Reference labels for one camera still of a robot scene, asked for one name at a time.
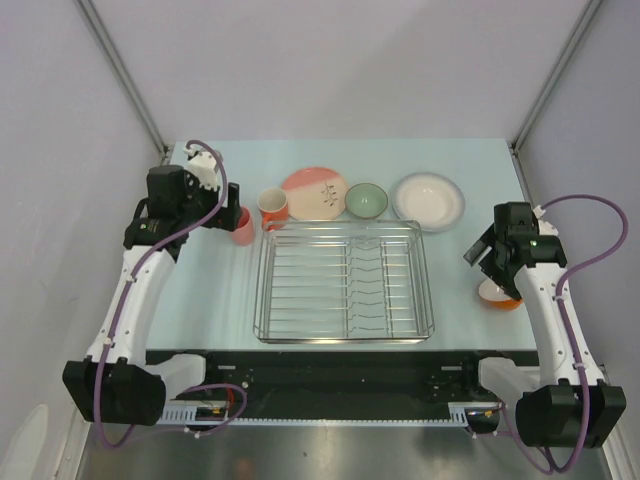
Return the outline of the pink plastic cup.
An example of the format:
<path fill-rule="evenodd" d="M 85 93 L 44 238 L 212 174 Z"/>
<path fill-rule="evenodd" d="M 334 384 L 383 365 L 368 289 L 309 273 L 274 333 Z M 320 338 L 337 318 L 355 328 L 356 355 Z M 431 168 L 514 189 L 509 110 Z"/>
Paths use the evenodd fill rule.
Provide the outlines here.
<path fill-rule="evenodd" d="M 237 228 L 231 233 L 231 239 L 237 246 L 249 246 L 255 238 L 253 217 L 248 208 L 242 207 Z"/>

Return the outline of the orange and white bowl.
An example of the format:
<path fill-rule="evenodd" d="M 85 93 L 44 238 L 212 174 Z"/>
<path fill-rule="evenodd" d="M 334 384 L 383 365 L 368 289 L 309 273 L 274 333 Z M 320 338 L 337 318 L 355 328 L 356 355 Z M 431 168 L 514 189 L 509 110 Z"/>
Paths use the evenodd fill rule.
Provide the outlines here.
<path fill-rule="evenodd" d="M 487 306 L 498 310 L 512 311 L 522 304 L 521 300 L 514 300 L 506 295 L 490 278 L 486 278 L 479 285 L 478 295 Z"/>

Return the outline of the white deep plate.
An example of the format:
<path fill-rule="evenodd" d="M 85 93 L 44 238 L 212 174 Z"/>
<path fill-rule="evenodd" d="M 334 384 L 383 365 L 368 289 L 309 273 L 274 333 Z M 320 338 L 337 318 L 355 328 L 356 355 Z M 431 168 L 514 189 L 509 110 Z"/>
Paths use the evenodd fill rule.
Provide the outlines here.
<path fill-rule="evenodd" d="M 405 176 L 392 194 L 396 215 L 417 222 L 423 231 L 431 233 L 453 228 L 462 218 L 465 206 L 464 195 L 457 184 L 430 172 Z"/>

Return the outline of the pink and cream plate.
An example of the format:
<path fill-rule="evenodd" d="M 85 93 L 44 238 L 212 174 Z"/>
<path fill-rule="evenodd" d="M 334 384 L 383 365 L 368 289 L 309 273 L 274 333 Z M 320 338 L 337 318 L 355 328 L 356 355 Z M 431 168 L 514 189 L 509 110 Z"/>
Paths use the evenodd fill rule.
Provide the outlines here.
<path fill-rule="evenodd" d="M 295 171 L 281 184 L 295 220 L 334 220 L 345 211 L 349 186 L 337 171 L 308 167 Z"/>

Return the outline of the green ceramic bowl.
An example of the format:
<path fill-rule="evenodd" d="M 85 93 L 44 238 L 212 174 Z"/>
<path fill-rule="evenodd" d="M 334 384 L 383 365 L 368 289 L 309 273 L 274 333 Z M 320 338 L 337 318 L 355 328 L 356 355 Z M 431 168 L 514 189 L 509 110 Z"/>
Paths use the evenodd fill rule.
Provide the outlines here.
<path fill-rule="evenodd" d="M 347 211 L 360 219 L 376 219 L 388 207 L 388 196 L 384 189 L 373 183 L 358 183 L 346 193 Z"/>

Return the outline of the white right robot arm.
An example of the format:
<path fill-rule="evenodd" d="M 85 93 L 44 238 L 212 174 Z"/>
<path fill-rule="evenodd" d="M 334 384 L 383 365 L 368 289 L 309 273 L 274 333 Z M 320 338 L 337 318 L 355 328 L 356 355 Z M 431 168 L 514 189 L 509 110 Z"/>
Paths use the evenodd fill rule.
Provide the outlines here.
<path fill-rule="evenodd" d="M 557 229 L 542 207 L 501 203 L 494 221 L 465 253 L 508 297 L 526 309 L 539 359 L 531 377 L 514 361 L 487 357 L 463 373 L 461 388 L 473 401 L 496 395 L 528 447 L 600 448 L 626 408 L 591 355 L 569 286 L 579 266 L 568 267 Z"/>

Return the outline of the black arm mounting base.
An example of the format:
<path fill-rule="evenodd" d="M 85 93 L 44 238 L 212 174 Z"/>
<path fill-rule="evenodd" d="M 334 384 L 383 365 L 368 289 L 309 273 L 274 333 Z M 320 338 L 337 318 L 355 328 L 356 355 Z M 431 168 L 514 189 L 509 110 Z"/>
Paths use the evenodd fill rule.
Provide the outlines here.
<path fill-rule="evenodd" d="M 535 367 L 533 351 L 203 350 L 205 381 L 246 390 L 244 418 L 276 420 L 444 419 L 451 402 L 492 402 L 478 381 L 487 357 Z"/>

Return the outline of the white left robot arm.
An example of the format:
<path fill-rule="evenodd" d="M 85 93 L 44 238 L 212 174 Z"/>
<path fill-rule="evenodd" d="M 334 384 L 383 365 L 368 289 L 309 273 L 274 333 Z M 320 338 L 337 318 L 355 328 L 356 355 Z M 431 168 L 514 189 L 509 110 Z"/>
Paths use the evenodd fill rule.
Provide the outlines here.
<path fill-rule="evenodd" d="M 149 365 L 147 340 L 157 304 L 192 230 L 234 231 L 242 215 L 239 186 L 220 161 L 149 170 L 147 195 L 125 230 L 121 274 L 106 318 L 85 357 L 66 363 L 62 381 L 82 417 L 95 424 L 152 426 L 165 404 L 189 390 L 214 397 L 221 376 L 198 354 Z"/>

